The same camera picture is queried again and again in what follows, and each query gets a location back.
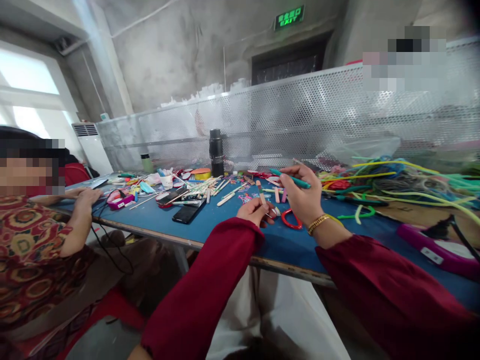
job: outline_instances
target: red patterned shirt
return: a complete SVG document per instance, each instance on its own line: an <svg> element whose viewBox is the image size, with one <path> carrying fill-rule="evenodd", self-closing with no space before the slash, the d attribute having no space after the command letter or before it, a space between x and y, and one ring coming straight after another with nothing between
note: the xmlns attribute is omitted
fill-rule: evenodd
<svg viewBox="0 0 480 360"><path fill-rule="evenodd" d="M0 196L0 332L47 313L80 288L95 253L60 250L72 228L26 196Z"/></svg>

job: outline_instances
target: exit sign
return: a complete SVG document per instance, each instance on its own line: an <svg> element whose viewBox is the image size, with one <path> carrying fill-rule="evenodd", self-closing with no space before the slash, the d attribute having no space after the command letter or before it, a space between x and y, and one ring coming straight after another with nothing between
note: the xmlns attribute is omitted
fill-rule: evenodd
<svg viewBox="0 0 480 360"><path fill-rule="evenodd" d="M301 22L304 19L304 10L305 5L302 5L296 9L277 15L275 18L275 31Z"/></svg>

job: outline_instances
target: dark hair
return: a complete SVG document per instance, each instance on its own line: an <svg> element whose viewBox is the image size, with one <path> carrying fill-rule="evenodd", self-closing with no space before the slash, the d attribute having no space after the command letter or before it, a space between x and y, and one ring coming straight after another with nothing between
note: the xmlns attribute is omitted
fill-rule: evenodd
<svg viewBox="0 0 480 360"><path fill-rule="evenodd" d="M59 141L41 137L11 126L0 125L0 158L55 159L54 164L65 166L65 148Z"/></svg>

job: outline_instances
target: bottle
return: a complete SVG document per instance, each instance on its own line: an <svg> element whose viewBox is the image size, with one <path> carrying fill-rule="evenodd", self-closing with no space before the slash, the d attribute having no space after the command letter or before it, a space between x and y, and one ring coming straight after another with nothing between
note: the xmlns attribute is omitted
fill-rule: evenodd
<svg viewBox="0 0 480 360"><path fill-rule="evenodd" d="M224 174L224 146L220 129L210 130L211 173L214 177Z"/></svg>
<svg viewBox="0 0 480 360"><path fill-rule="evenodd" d="M154 164L152 163L152 160L150 159L149 154L140 154L141 157L141 163L143 165L143 170L145 170L148 174L153 174L154 173Z"/></svg>

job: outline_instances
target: red chair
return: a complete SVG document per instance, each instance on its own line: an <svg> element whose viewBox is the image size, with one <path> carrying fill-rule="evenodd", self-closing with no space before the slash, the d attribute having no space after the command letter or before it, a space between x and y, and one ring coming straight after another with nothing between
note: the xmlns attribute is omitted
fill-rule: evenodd
<svg viewBox="0 0 480 360"><path fill-rule="evenodd" d="M87 180L90 180L90 176L82 164L73 162L65 165L65 186L82 183Z"/></svg>
<svg viewBox="0 0 480 360"><path fill-rule="evenodd" d="M128 300L122 295L118 287L111 289L103 299L98 303L93 310L91 316L83 324L81 329L75 334L73 340L66 346L66 348L58 354L57 360L64 360L69 354L70 350L80 340L80 338L98 321L107 316L112 316L123 321L125 324L141 331L145 325L145 318L140 314L138 309L128 302ZM48 341L53 336L61 331L65 327L65 324L55 328L51 331L44 332L36 337L28 339L23 342L17 342L14 346L19 349L25 358L31 357L36 354L41 348L48 344Z"/></svg>

